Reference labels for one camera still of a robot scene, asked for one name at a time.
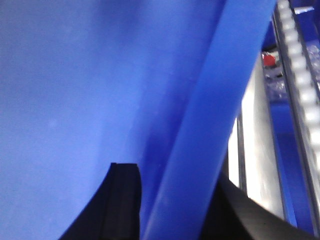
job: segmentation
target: row of lights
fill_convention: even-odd
[[[320,171],[320,104],[316,86],[312,81],[311,72],[307,68],[307,58],[299,41],[299,33],[289,1],[279,0],[277,9],[281,21],[281,31],[284,35],[286,53],[290,59],[291,70],[294,75],[293,85],[298,93],[303,124],[307,129],[308,141],[315,164]]]

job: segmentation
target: red object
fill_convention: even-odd
[[[263,55],[263,64],[268,67],[274,66],[276,65],[276,58],[272,55]]]

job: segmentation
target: blue panel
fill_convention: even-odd
[[[57,239],[126,162],[145,239],[196,239],[274,2],[1,1],[1,238]]]
[[[111,162],[144,231],[224,3],[1,1],[1,238],[57,239]]]

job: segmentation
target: metal rail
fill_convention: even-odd
[[[279,0],[273,24],[311,205],[313,231],[320,232],[320,104],[319,88],[301,29],[287,0]]]

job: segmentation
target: black curved object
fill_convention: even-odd
[[[200,240],[316,240],[249,199],[221,174]]]
[[[112,163],[95,195],[60,240],[138,240],[141,195],[138,166]]]

